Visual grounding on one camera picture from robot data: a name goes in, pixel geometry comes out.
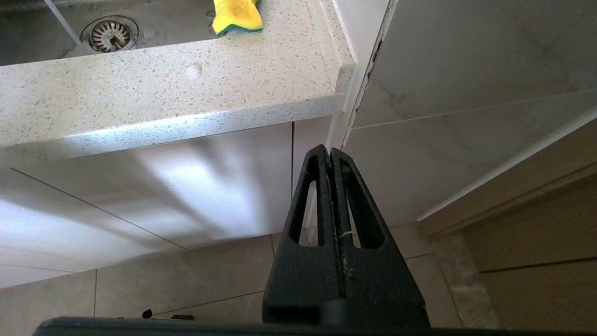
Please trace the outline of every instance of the yellow sponge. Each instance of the yellow sponge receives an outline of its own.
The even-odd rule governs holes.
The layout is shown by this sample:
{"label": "yellow sponge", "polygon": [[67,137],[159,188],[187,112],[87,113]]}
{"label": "yellow sponge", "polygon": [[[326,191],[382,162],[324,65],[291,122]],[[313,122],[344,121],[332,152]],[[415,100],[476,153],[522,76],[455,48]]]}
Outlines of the yellow sponge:
{"label": "yellow sponge", "polygon": [[263,28],[261,15],[257,11],[259,0],[214,0],[216,17],[212,27],[216,34],[231,28],[240,28],[252,32]]}

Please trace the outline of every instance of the drain strainer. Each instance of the drain strainer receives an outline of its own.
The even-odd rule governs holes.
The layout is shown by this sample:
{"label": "drain strainer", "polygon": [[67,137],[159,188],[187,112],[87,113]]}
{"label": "drain strainer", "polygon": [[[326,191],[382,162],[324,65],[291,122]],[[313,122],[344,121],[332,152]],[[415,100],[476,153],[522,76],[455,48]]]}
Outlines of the drain strainer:
{"label": "drain strainer", "polygon": [[102,53],[111,53],[122,49],[131,41],[131,32],[120,22],[106,20],[98,23],[91,30],[89,43]]}
{"label": "drain strainer", "polygon": [[81,41],[88,41],[95,52],[112,53],[131,49],[139,37],[135,21],[125,16],[100,17],[83,28]]}

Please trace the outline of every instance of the sink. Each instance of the sink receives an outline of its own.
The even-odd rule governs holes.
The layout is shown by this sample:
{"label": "sink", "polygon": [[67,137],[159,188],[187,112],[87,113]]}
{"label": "sink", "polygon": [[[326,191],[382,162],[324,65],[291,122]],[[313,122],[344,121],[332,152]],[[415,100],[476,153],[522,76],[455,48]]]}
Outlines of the sink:
{"label": "sink", "polygon": [[58,15],[44,0],[0,0],[0,65],[219,37],[211,29],[213,0],[54,0],[50,5]]}

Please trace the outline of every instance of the speckled countertop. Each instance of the speckled countertop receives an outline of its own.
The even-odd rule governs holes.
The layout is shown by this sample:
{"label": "speckled countertop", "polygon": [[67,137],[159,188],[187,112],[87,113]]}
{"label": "speckled countertop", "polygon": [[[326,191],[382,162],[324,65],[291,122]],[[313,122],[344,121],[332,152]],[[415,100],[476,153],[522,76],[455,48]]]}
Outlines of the speckled countertop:
{"label": "speckled countertop", "polygon": [[260,33],[0,67],[0,168],[340,113],[354,63],[331,0],[260,12]]}

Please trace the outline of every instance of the black plastic object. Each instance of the black plastic object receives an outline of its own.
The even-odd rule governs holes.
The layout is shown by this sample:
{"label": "black plastic object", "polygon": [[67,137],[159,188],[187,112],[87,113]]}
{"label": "black plastic object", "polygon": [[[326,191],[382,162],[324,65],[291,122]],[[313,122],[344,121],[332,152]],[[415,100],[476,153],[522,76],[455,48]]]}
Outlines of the black plastic object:
{"label": "black plastic object", "polygon": [[[299,237],[316,182],[318,246]],[[353,244],[349,205],[361,248]],[[263,297],[264,322],[429,327],[423,297],[352,159],[304,158]]]}

